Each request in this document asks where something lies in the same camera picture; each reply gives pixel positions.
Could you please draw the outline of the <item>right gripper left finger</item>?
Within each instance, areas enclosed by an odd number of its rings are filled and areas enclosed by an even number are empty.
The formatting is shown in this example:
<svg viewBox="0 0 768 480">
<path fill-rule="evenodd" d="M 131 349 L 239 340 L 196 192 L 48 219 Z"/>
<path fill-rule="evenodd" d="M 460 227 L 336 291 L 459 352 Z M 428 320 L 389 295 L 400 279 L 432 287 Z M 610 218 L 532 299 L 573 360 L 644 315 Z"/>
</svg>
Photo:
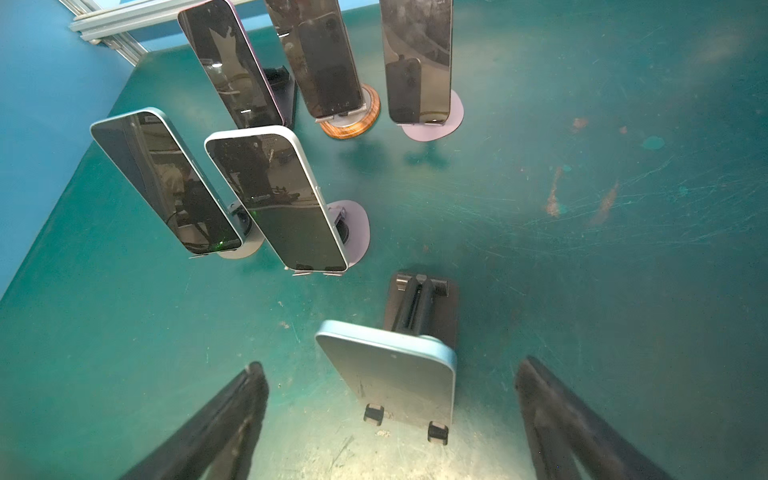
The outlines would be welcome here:
<svg viewBox="0 0 768 480">
<path fill-rule="evenodd" d="M 246 479 L 261 433 L 269 386 L 248 364 L 124 479 Z"/>
</svg>

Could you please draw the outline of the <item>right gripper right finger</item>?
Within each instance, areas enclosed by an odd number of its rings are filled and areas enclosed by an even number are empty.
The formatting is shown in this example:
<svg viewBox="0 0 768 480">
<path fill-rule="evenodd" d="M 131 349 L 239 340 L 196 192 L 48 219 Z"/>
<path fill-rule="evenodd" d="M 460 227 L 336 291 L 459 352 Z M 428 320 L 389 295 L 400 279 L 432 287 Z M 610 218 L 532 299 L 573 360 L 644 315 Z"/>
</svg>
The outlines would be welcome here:
<svg viewBox="0 0 768 480">
<path fill-rule="evenodd" d="M 671 477 L 535 357 L 519 365 L 515 389 L 538 479 Z"/>
</svg>

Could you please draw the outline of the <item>black folding phone stand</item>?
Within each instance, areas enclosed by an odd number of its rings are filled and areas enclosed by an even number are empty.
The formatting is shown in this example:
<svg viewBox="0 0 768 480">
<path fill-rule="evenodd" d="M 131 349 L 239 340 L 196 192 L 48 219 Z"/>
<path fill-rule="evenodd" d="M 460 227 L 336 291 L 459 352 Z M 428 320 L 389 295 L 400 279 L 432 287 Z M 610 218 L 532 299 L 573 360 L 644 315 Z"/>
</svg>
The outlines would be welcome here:
<svg viewBox="0 0 768 480">
<path fill-rule="evenodd" d="M 455 351 L 458 328 L 458 292 L 450 281 L 424 274 L 395 276 L 388 305 L 394 315 L 387 319 L 386 331 L 413 336 L 434 337 Z M 373 408 L 365 407 L 364 419 L 377 426 L 386 417 Z M 424 428 L 427 441 L 445 446 L 450 429 Z"/>
</svg>

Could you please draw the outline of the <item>white-edged phone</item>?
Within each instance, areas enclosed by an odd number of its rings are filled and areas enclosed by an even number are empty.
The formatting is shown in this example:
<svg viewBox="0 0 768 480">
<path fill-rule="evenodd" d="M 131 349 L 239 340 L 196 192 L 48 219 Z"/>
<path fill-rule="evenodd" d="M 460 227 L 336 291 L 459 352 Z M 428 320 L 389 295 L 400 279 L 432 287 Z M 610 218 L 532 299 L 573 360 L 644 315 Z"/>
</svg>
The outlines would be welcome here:
<svg viewBox="0 0 768 480">
<path fill-rule="evenodd" d="M 342 240 L 297 135 L 280 125 L 219 131 L 204 149 L 283 265 L 341 274 Z"/>
</svg>

